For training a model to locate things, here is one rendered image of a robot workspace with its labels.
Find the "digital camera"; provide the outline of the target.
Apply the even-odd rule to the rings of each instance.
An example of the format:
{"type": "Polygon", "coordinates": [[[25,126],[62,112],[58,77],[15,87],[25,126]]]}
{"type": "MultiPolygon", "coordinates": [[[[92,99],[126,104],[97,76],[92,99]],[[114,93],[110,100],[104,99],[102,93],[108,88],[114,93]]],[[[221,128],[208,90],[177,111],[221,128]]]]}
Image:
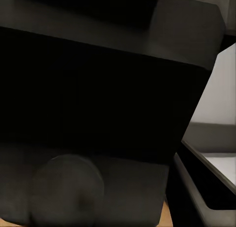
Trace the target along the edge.
{"type": "Polygon", "coordinates": [[[0,0],[0,218],[156,227],[236,0],[0,0]]]}

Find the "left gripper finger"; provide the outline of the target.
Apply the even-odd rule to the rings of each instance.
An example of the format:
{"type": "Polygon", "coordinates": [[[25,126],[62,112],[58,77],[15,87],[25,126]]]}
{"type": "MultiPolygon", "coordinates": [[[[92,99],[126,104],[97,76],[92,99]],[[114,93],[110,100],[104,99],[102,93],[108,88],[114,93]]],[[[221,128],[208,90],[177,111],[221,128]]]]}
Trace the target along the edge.
{"type": "Polygon", "coordinates": [[[174,227],[236,227],[236,185],[182,138],[166,198],[174,227]]]}

